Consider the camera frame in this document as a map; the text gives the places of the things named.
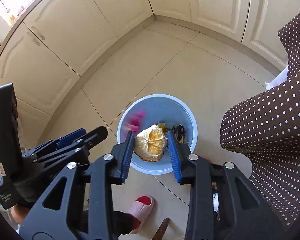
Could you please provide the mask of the person's left hand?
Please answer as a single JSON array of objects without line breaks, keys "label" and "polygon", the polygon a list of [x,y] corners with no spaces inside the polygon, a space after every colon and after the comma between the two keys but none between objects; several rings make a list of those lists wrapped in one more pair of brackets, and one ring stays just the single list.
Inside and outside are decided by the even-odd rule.
[{"label": "person's left hand", "polygon": [[29,208],[23,207],[18,204],[11,208],[12,217],[19,225],[21,225],[23,223],[23,221],[26,218],[26,216],[28,215],[29,211],[30,211]]}]

